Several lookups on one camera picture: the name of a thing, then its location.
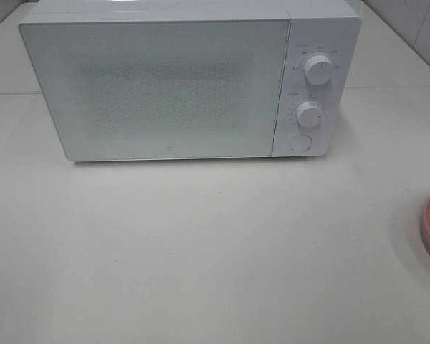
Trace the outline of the round door release button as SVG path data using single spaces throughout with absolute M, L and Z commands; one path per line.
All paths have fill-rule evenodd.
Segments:
M 308 135 L 297 135 L 290 141 L 290 148 L 295 152 L 306 152 L 312 145 L 312 138 Z

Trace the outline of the white microwave door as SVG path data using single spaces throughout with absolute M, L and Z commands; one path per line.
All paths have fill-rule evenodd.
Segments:
M 272 153 L 290 23 L 22 24 L 71 161 Z

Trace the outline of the white lower timer knob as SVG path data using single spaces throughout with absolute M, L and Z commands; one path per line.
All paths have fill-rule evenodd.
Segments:
M 323 110 L 316 102 L 306 101 L 297 106 L 297 121 L 303 128 L 313 128 L 319 125 L 322 116 Z

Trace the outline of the white microwave oven body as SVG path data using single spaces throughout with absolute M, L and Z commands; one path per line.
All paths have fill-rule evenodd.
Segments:
M 290 23 L 272 153 L 236 158 L 322 156 L 333 134 L 361 27 L 360 17 L 345 1 L 40 1 L 19 28 L 22 24 L 266 20 Z M 314 86 L 305 78 L 304 63 L 321 52 L 332 58 L 333 74 L 326 84 Z M 316 102 L 323 111 L 320 124 L 313 128 L 303 128 L 297 121 L 297 106 L 306 101 Z M 308 151 L 290 148 L 297 135 L 312 138 Z

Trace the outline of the white upper power knob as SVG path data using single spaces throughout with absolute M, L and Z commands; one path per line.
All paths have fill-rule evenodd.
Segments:
M 333 60 L 326 53 L 317 53 L 306 59 L 304 63 L 306 80 L 314 86 L 329 82 L 333 74 Z

